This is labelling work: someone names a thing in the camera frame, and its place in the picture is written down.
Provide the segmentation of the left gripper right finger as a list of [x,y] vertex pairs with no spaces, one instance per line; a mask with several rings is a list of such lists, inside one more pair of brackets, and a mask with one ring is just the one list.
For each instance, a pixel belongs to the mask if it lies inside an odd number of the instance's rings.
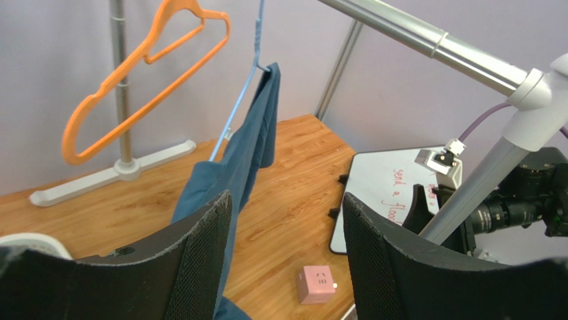
[[566,319],[567,260],[504,265],[434,244],[343,198],[360,319]]

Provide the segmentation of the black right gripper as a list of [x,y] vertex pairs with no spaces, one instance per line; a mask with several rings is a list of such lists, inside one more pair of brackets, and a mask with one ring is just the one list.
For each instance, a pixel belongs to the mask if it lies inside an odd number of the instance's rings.
[[473,220],[456,209],[454,200],[449,206],[449,209],[442,208],[438,215],[430,212],[425,187],[415,184],[403,227],[426,240],[472,257],[476,249]]

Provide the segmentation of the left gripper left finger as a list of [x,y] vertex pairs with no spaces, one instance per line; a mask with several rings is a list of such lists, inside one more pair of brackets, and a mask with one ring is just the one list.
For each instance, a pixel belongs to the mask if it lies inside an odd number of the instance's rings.
[[2,319],[212,319],[231,221],[229,192],[105,257],[1,248]]

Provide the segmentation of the dark blue t shirt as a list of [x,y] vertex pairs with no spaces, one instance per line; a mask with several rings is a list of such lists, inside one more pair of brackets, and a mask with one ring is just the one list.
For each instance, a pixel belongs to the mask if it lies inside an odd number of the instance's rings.
[[242,309],[224,297],[223,292],[235,250],[238,216],[249,200],[258,170],[269,167],[274,162],[280,82],[279,65],[272,63],[263,73],[245,120],[228,142],[222,160],[200,161],[195,164],[173,212],[172,222],[175,223],[222,191],[228,190],[231,194],[231,223],[214,319],[249,318]]

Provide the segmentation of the light blue wire hanger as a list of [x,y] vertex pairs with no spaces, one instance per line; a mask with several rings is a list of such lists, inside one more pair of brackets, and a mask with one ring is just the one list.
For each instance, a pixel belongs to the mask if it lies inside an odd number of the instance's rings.
[[209,156],[208,161],[214,161],[219,149],[221,147],[221,144],[224,140],[226,140],[227,138],[227,134],[230,130],[230,125],[233,122],[234,116],[237,113],[239,106],[253,80],[253,76],[256,72],[257,69],[262,70],[262,71],[266,71],[266,72],[270,72],[270,69],[268,67],[262,66],[259,63],[259,59],[260,59],[260,54],[261,54],[261,38],[262,38],[262,31],[263,31],[263,18],[264,18],[264,10],[265,10],[265,0],[260,0],[259,1],[259,11],[258,11],[258,16],[257,19],[255,21],[255,38],[254,38],[254,56],[253,56],[253,61],[252,61],[252,66],[251,69],[249,71],[249,74],[246,78],[246,81],[242,87],[242,90],[240,91],[240,94],[238,96],[238,98],[236,99],[236,102],[224,124],[223,130],[221,131],[221,134],[213,148],[212,153]]

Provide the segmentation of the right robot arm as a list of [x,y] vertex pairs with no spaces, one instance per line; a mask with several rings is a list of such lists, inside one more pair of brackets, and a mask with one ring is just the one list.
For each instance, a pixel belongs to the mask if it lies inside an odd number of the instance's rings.
[[[458,155],[445,147],[442,152],[422,149],[415,162],[449,178],[461,169]],[[449,200],[457,184],[438,182],[433,188],[439,208]],[[402,226],[415,234],[434,218],[425,187],[413,186],[413,201]],[[543,147],[528,154],[497,188],[473,210],[468,218],[441,244],[458,253],[472,256],[477,248],[475,235],[544,221],[548,237],[567,237],[567,157],[556,147]]]

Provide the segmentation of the pink power adapter cube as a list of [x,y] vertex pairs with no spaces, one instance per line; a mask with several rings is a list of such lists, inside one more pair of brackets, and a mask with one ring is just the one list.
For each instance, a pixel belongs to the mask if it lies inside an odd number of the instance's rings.
[[301,305],[327,303],[337,289],[329,265],[303,266],[297,274],[295,282]]

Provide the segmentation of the white dry erase board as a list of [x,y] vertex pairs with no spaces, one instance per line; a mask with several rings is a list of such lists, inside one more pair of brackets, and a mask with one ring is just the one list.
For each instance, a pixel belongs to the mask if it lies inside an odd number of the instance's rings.
[[422,148],[361,152],[353,156],[345,184],[351,193],[384,218],[402,224],[413,202],[413,186],[422,185],[431,213],[439,210],[432,188],[437,186],[434,172],[417,164]]

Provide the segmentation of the white perforated plastic basket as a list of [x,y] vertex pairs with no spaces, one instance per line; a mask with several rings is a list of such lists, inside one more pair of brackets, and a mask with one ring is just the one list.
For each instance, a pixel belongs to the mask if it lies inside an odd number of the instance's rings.
[[24,246],[48,255],[72,260],[70,252],[58,239],[42,233],[16,233],[1,236],[2,246]]

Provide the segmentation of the silver clothes rack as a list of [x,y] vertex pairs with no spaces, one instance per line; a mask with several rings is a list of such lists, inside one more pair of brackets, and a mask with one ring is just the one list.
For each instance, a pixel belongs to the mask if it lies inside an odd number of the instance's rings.
[[[108,1],[3,1],[5,55],[22,85],[21,146],[4,182],[26,189],[109,167],[112,144],[67,165],[61,137],[74,108],[112,72]],[[216,140],[252,64],[257,1],[203,1],[229,14],[228,45],[132,130],[138,155],[192,139]],[[546,69],[567,51],[566,1],[395,1],[416,15],[520,67]],[[350,19],[318,1],[268,1],[261,60],[283,74],[279,117],[314,113]],[[358,151],[443,143],[501,96],[364,27],[324,123]]]

